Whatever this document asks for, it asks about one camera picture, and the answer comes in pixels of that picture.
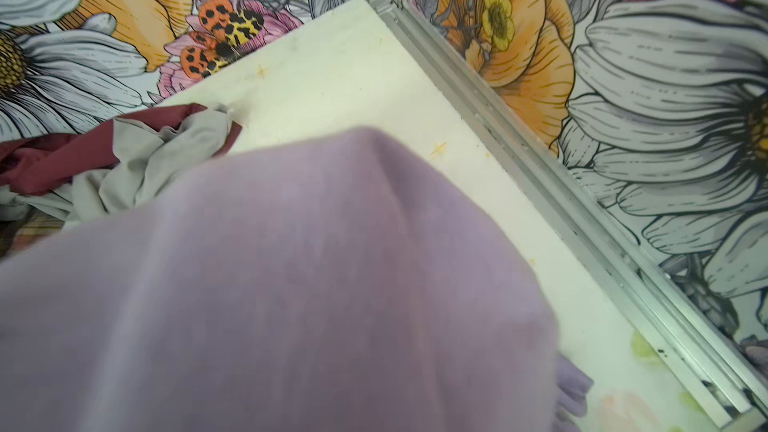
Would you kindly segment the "lavender cloth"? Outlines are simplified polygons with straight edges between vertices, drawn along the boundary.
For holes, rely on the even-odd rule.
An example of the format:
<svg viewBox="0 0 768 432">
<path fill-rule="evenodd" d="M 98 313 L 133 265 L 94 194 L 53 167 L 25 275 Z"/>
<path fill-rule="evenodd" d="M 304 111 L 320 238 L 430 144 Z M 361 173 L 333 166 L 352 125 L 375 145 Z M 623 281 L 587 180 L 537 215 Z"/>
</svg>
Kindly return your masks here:
<svg viewBox="0 0 768 432">
<path fill-rule="evenodd" d="M 571 431 L 591 385 L 498 225 L 374 129 L 1 266 L 5 431 Z"/>
</svg>

